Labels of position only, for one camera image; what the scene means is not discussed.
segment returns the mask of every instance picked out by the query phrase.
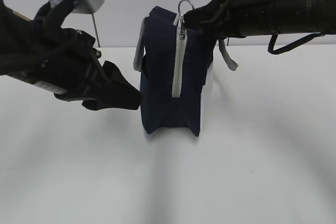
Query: zipper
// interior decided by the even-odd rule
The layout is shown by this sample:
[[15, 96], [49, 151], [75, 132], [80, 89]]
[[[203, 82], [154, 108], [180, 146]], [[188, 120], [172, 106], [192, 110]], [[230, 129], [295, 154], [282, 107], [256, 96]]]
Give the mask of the zipper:
[[188, 41], [187, 31], [183, 24], [183, 20], [181, 19], [180, 22], [181, 27], [177, 28], [177, 34], [176, 34], [176, 54], [175, 54], [173, 88], [172, 88], [172, 97], [174, 98], [179, 98], [181, 96], [183, 61]]

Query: metal ring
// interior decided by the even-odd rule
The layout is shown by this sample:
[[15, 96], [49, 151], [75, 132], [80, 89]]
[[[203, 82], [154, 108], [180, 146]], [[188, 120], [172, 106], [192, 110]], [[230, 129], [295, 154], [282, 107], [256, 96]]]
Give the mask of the metal ring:
[[193, 10], [195, 9], [193, 2], [191, 2], [190, 0], [181, 0], [178, 4], [178, 7], [177, 7], [178, 14], [181, 18], [183, 18], [183, 15], [181, 14], [181, 4], [183, 2], [188, 2], [191, 5], [191, 7], [193, 8]]

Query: navy blue bag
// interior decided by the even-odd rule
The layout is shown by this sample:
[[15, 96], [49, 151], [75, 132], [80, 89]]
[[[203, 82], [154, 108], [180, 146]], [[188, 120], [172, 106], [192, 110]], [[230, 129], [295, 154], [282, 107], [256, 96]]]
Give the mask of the navy blue bag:
[[[202, 89], [216, 42], [200, 30], [186, 29], [183, 16], [161, 7], [143, 20], [134, 69], [141, 72], [141, 115], [148, 134], [160, 127], [187, 127], [199, 136]], [[238, 65], [230, 59], [224, 41], [219, 47], [235, 71]]]

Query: label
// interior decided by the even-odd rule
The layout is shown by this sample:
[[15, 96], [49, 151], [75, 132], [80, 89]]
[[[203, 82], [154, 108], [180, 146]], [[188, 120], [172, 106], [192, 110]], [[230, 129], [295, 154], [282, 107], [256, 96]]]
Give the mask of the label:
[[41, 89], [50, 91], [54, 94], [65, 94], [65, 93], [67, 93], [67, 91], [65, 89], [62, 89], [58, 86], [55, 86], [53, 84], [50, 84], [50, 83], [44, 82], [44, 81], [38, 81], [34, 84], [34, 86], [37, 86]]
[[27, 18], [26, 16], [22, 15], [21, 13], [18, 13], [18, 12], [14, 11], [14, 10], [12, 10], [12, 11], [13, 11], [14, 15], [16, 15], [16, 16], [18, 16], [18, 17], [20, 17], [20, 18], [22, 18], [22, 19], [24, 19], [26, 21], [31, 21], [29, 18]]

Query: screw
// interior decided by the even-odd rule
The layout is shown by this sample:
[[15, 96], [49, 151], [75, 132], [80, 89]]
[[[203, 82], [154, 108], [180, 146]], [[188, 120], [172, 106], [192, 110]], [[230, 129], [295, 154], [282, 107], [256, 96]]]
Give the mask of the screw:
[[47, 63], [48, 63], [48, 60], [46, 60], [46, 61], [41, 65], [41, 67], [42, 67], [42, 68], [45, 68], [46, 65], [47, 65]]

